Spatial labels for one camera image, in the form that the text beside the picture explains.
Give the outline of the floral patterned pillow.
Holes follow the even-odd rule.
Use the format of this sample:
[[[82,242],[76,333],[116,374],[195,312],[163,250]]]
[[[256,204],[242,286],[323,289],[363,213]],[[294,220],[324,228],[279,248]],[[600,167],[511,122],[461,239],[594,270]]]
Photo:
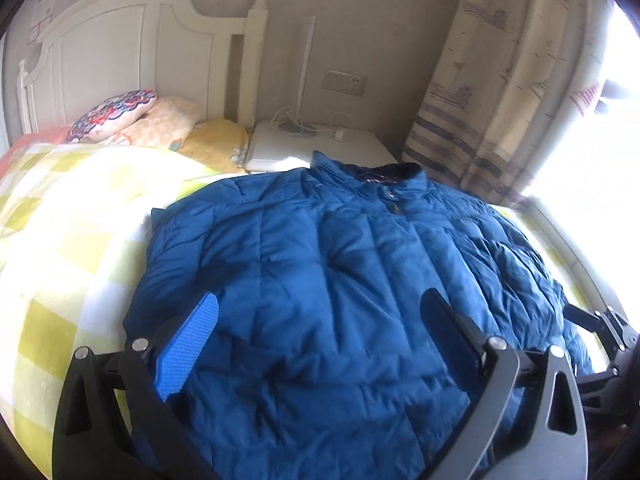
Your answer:
[[[70,143],[99,143],[131,126],[157,101],[153,90],[140,89],[112,96],[77,119],[68,130]]]

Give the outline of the blue quilted puffer jacket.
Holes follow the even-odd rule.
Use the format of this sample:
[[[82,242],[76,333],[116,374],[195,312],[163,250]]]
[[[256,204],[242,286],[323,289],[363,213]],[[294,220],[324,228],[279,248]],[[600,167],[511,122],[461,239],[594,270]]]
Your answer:
[[[200,292],[218,323],[177,396],[226,479],[413,479],[469,404],[421,315],[427,289],[510,346],[592,370],[541,256],[486,203],[415,164],[215,182],[151,214],[124,327],[155,333]]]

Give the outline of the beige yellow pillow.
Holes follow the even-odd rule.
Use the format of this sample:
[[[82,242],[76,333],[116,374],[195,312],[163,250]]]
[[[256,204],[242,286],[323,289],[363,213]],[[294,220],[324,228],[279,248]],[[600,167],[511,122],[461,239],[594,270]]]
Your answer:
[[[178,96],[165,96],[103,144],[162,148],[192,158],[220,174],[244,174],[250,135],[228,119],[202,122],[200,108],[195,103]]]

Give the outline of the yellow white checked bed sheet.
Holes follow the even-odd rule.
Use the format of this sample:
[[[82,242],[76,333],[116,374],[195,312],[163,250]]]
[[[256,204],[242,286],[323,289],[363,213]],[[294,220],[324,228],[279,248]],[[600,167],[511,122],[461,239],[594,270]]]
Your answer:
[[[1,413],[43,474],[73,351],[122,348],[124,319],[146,269],[151,214],[215,182],[240,178],[152,148],[39,144],[1,177]],[[529,223],[494,208],[541,256],[566,302],[582,297]],[[605,367],[580,330],[592,370]]]

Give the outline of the white bedside table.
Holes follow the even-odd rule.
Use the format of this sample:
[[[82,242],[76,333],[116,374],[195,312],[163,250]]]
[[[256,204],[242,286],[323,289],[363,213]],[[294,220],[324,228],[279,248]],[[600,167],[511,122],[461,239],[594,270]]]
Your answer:
[[[343,164],[378,167],[396,159],[369,131],[311,126],[309,136],[293,136],[271,120],[258,122],[244,160],[247,172],[278,172],[308,168],[314,152]]]

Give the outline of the paper notice on wall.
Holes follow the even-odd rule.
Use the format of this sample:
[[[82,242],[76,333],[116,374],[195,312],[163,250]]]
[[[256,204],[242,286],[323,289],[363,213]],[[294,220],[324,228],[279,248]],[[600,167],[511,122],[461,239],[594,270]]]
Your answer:
[[[52,21],[55,0],[37,0],[29,26],[27,43],[33,44]]]

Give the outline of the cream patterned curtain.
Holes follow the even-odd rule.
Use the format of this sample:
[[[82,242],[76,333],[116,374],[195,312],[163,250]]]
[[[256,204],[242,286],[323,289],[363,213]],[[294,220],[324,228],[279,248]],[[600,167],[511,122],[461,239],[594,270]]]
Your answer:
[[[435,180],[513,207],[604,83],[614,0],[460,0],[402,150]]]

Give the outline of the beige wall socket plate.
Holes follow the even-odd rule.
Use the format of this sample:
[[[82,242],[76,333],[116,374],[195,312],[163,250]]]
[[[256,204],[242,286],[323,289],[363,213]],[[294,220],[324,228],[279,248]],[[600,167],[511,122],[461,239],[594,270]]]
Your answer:
[[[367,78],[340,70],[326,70],[322,80],[322,88],[350,96],[363,96]]]

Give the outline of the white wooden headboard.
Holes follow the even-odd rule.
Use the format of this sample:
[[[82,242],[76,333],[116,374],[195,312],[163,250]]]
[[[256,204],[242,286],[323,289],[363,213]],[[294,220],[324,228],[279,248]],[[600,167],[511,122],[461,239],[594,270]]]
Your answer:
[[[213,18],[192,0],[80,0],[40,32],[38,62],[21,67],[22,130],[69,125],[110,96],[180,96],[205,120],[256,122],[268,0],[242,18]]]

